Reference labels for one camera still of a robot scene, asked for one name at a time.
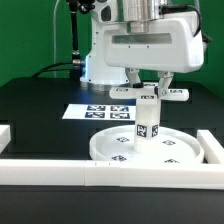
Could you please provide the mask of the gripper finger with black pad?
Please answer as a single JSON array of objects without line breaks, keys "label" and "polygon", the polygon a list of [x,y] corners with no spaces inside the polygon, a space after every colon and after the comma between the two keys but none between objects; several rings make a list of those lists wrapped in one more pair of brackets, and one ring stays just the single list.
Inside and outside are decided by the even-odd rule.
[{"label": "gripper finger with black pad", "polygon": [[126,77],[129,81],[128,86],[131,88],[142,88],[143,82],[139,77],[139,70],[135,68],[126,68],[125,69]]},{"label": "gripper finger with black pad", "polygon": [[157,95],[159,97],[166,96],[169,92],[169,86],[172,82],[174,73],[168,71],[158,71],[157,72],[159,82],[157,85]]}]

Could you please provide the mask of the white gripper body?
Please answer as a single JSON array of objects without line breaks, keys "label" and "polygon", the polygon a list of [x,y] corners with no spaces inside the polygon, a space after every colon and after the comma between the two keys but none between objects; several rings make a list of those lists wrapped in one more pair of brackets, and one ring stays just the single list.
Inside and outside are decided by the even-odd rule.
[{"label": "white gripper body", "polygon": [[105,26],[105,62],[154,71],[196,71],[204,62],[202,34],[195,35],[197,24],[196,13],[175,13],[150,21],[148,33],[128,33],[123,23]]}]

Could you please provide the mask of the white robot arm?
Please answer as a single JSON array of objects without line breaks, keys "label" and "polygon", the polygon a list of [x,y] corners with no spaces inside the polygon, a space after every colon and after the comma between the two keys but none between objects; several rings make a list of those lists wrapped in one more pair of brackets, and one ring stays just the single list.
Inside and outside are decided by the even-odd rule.
[{"label": "white robot arm", "polygon": [[96,0],[91,12],[92,46],[80,78],[83,87],[141,88],[141,70],[169,82],[204,62],[200,11],[168,0]]}]

